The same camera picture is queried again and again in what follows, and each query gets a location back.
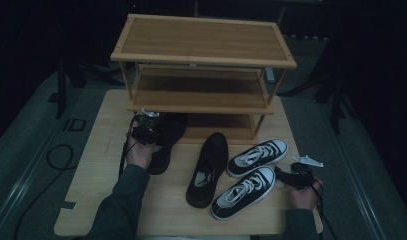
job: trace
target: wooden table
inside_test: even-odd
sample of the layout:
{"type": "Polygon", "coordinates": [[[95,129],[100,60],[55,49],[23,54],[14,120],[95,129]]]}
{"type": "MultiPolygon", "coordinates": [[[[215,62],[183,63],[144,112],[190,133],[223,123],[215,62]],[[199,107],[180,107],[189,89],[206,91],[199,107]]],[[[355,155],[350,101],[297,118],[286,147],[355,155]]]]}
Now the wooden table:
{"type": "MultiPolygon", "coordinates": [[[[54,231],[61,236],[85,235],[91,228],[100,202],[107,197],[118,176],[119,160],[125,132],[132,119],[126,111],[125,90],[107,92],[76,170],[67,202],[76,203],[73,210],[61,209],[54,231]]],[[[260,131],[260,141],[284,139],[289,153],[279,163],[288,171],[293,156],[299,156],[294,138],[278,97],[273,100],[275,118],[269,115],[260,131]]],[[[210,208],[197,209],[185,200],[202,144],[178,143],[173,147],[168,170],[152,176],[143,199],[138,234],[141,236],[264,235],[284,230],[285,211],[290,207],[287,190],[277,181],[272,192],[261,202],[246,208],[228,221],[217,221],[210,208]]],[[[229,145],[233,157],[252,145],[229,145]]],[[[238,179],[224,173],[219,179],[215,197],[238,179]]],[[[323,229],[315,211],[317,231],[323,229]]]]}

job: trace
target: white object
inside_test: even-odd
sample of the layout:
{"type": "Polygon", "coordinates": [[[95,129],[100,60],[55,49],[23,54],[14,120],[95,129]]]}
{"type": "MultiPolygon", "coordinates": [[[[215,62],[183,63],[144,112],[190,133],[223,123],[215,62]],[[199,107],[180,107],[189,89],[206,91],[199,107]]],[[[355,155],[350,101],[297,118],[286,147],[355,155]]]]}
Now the white object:
{"type": "Polygon", "coordinates": [[[268,81],[269,83],[275,82],[275,76],[274,76],[274,72],[272,71],[272,68],[265,68],[265,74],[266,74],[266,81],[268,81]]]}
{"type": "Polygon", "coordinates": [[[303,163],[306,165],[311,165],[311,166],[315,166],[315,167],[324,167],[323,163],[313,160],[308,155],[306,155],[305,157],[293,157],[293,159],[298,161],[299,163],[303,163]]]}

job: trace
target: black cable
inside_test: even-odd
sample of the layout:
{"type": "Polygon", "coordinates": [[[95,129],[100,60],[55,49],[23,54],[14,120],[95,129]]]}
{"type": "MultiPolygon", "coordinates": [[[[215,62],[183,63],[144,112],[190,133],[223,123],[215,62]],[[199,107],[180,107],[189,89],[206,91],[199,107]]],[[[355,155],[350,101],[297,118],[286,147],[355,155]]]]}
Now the black cable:
{"type": "Polygon", "coordinates": [[[56,170],[60,170],[60,172],[59,172],[59,173],[56,175],[56,177],[54,177],[53,180],[34,198],[34,200],[32,200],[32,202],[28,205],[28,207],[23,211],[21,217],[19,218],[19,220],[18,220],[18,222],[17,222],[17,224],[16,224],[16,228],[15,228],[15,231],[14,231],[14,233],[15,233],[15,235],[14,235],[14,240],[17,240],[17,239],[18,239],[19,229],[20,229],[21,223],[22,223],[23,219],[25,218],[26,214],[28,213],[28,211],[29,211],[29,210],[32,208],[32,206],[38,201],[38,199],[56,182],[57,179],[59,179],[59,177],[60,177],[65,171],[77,168],[77,166],[69,167],[69,165],[70,165],[71,162],[72,162],[72,159],[73,159],[73,148],[72,148],[71,146],[67,145],[67,144],[60,144],[60,145],[57,145],[57,146],[51,148],[50,150],[48,150],[47,156],[46,156],[47,163],[50,165],[51,168],[56,169],[56,170]],[[51,153],[52,153],[54,150],[56,150],[57,148],[60,148],[60,147],[66,147],[66,148],[69,150],[69,152],[70,152],[69,159],[68,159],[68,161],[66,162],[66,164],[64,165],[64,167],[57,167],[57,166],[55,166],[55,165],[51,162],[51,159],[50,159],[51,153]]]}
{"type": "Polygon", "coordinates": [[[129,153],[129,151],[131,150],[131,148],[134,147],[135,144],[137,144],[137,142],[138,142],[138,141],[136,141],[134,144],[132,144],[131,147],[128,148],[128,150],[126,150],[126,148],[127,148],[127,146],[128,146],[128,137],[127,137],[127,140],[126,140],[126,142],[125,142],[125,144],[124,144],[124,148],[123,148],[124,150],[122,151],[121,162],[120,162],[120,164],[119,164],[119,175],[118,175],[118,178],[120,178],[121,175],[122,175],[122,173],[123,173],[123,169],[124,169],[124,166],[125,166],[125,158],[126,158],[126,155],[128,155],[128,153],[129,153]]]}

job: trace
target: person's arm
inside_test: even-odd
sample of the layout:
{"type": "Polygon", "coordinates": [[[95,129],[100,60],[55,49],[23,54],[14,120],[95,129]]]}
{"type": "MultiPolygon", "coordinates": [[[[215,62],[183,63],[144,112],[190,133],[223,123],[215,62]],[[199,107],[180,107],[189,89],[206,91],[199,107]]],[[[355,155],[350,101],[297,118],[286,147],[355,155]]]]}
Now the person's arm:
{"type": "Polygon", "coordinates": [[[112,194],[101,202],[91,230],[83,239],[135,239],[141,201],[150,180],[146,169],[154,147],[135,142],[129,139],[128,165],[112,194]]]}
{"type": "Polygon", "coordinates": [[[314,189],[309,187],[297,190],[286,186],[291,197],[292,209],[286,212],[286,227],[283,240],[317,240],[319,236],[316,232],[313,208],[318,200],[315,189],[321,187],[322,182],[316,181],[314,189]]]}
{"type": "Polygon", "coordinates": [[[286,228],[283,240],[316,240],[313,212],[309,209],[291,209],[286,212],[286,228]]]}

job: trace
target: dark background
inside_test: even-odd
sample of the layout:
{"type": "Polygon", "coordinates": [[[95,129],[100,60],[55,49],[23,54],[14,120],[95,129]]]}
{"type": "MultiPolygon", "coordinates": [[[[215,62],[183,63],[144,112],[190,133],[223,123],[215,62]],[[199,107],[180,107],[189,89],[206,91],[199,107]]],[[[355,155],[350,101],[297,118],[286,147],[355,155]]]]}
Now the dark background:
{"type": "MultiPolygon", "coordinates": [[[[198,7],[201,16],[281,19],[287,36],[328,38],[309,80],[324,96],[343,80],[407,205],[407,0],[201,0],[198,7]]],[[[84,66],[107,66],[131,12],[191,17],[195,1],[0,0],[0,136],[61,59],[76,87],[87,81],[84,66]]]]}

